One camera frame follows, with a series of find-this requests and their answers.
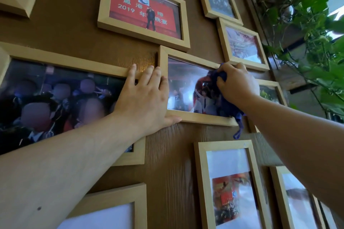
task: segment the logo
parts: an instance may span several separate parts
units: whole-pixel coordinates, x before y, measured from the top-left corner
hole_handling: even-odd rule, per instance
[[[139,0],[139,3],[149,6],[149,0]]]

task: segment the red backdrop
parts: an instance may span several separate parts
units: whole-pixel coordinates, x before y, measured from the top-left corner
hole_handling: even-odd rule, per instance
[[[155,12],[156,31],[180,39],[176,32],[173,9],[154,0],[149,0],[149,5]],[[110,17],[146,28],[147,9],[148,6],[140,3],[139,0],[111,0]],[[150,23],[149,29],[153,29],[152,23]]]

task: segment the blue cloth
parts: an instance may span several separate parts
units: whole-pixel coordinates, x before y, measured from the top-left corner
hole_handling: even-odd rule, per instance
[[[212,79],[212,88],[215,94],[221,94],[220,89],[217,87],[217,77],[221,77],[224,81],[227,80],[227,73],[226,72],[217,72],[214,70],[210,72],[210,78]],[[234,117],[236,122],[239,125],[239,130],[233,136],[234,139],[239,139],[241,131],[243,130],[243,122],[242,117],[245,115],[237,106],[227,101],[223,96],[221,96],[221,109],[225,113],[225,117]]]

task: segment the brown wall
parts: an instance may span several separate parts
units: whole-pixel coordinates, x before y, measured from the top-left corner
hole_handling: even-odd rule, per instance
[[[158,45],[97,28],[100,0],[37,0],[31,18],[0,12],[0,41],[139,70],[157,62]],[[200,0],[187,3],[191,49],[188,53],[224,61],[214,20],[204,17]],[[244,26],[256,30],[245,0],[235,0]],[[233,140],[236,128],[181,123],[147,138],[145,165],[110,168],[91,189],[97,192],[147,184],[148,228],[201,228],[193,143]],[[252,139],[273,221],[279,225],[269,172],[281,164],[261,135]]]

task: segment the forearm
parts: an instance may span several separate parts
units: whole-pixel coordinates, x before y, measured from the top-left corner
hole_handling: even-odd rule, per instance
[[[125,149],[139,139],[134,129],[111,114],[0,156],[0,228],[58,227]]]
[[[259,96],[240,109],[303,185],[343,217],[344,125]]]

